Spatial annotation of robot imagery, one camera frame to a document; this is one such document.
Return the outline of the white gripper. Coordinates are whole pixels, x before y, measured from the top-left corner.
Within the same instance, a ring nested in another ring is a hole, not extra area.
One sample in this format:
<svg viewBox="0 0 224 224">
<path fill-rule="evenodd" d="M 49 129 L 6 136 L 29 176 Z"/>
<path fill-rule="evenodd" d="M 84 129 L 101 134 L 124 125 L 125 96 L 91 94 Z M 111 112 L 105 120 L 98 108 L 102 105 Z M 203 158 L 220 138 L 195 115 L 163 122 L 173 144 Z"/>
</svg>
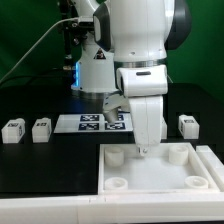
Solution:
<svg viewBox="0 0 224 224">
<path fill-rule="evenodd" d="M 167 68 L 165 65 L 119 68 L 116 78 L 118 88 L 128 100 L 135 144 L 144 157 L 151 146 L 161 142 Z"/>
</svg>

